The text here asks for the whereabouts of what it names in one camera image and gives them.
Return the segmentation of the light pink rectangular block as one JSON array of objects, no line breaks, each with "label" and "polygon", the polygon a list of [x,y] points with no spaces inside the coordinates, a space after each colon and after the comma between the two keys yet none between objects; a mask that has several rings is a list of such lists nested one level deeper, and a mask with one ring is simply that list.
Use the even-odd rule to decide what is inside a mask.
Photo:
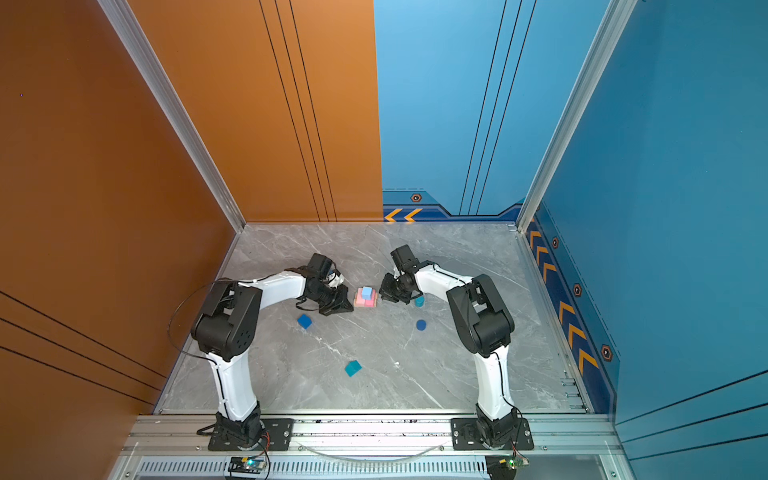
[{"label": "light pink rectangular block", "polygon": [[365,305],[365,299],[363,298],[363,289],[362,288],[358,288],[357,289],[357,292],[356,292],[356,295],[355,295],[354,305],[355,306],[359,306],[359,307],[363,307]]}]

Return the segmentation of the dark pink rectangular block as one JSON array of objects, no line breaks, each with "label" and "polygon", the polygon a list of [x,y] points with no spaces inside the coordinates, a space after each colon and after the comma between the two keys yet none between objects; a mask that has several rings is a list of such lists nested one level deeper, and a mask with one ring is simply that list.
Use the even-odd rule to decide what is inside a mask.
[{"label": "dark pink rectangular block", "polygon": [[365,305],[367,307],[374,308],[377,304],[377,297],[378,297],[377,291],[372,290],[370,294],[370,298],[365,301]]}]

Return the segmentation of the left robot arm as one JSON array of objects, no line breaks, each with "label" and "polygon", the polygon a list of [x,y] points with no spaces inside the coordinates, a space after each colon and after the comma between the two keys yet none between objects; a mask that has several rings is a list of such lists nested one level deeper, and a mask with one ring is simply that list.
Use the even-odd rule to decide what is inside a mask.
[{"label": "left robot arm", "polygon": [[191,328],[202,358],[211,365],[218,395],[215,423],[198,431],[210,437],[210,450],[248,451],[266,437],[249,369],[261,311],[285,301],[301,305],[310,300],[323,316],[350,313],[348,292],[335,263],[319,253],[304,266],[261,279],[214,282]]}]

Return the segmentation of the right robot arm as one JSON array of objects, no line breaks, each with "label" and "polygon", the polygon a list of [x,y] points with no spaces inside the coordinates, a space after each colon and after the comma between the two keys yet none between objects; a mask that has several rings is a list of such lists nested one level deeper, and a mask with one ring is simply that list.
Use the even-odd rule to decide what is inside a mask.
[{"label": "right robot arm", "polygon": [[508,352],[515,324],[494,281],[469,277],[420,261],[407,245],[391,252],[396,268],[382,280],[383,299],[405,304],[432,295],[445,301],[462,345],[473,355],[477,380],[477,429],[491,449],[513,444],[523,416],[509,388]]}]

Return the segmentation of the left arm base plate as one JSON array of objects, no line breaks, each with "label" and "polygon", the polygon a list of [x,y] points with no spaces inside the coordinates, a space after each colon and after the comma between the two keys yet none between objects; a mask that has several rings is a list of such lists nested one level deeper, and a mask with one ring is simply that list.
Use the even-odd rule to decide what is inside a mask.
[{"label": "left arm base plate", "polygon": [[267,418],[249,421],[230,421],[217,417],[209,438],[209,451],[251,451],[266,449],[284,452],[290,447],[294,420]]}]

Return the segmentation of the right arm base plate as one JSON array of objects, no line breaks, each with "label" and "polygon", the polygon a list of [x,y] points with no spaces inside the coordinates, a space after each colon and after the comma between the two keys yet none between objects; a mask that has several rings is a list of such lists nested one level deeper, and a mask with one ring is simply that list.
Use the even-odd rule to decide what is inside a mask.
[{"label": "right arm base plate", "polygon": [[457,451],[517,450],[535,448],[527,419],[515,416],[490,422],[479,418],[450,420],[452,446]]}]

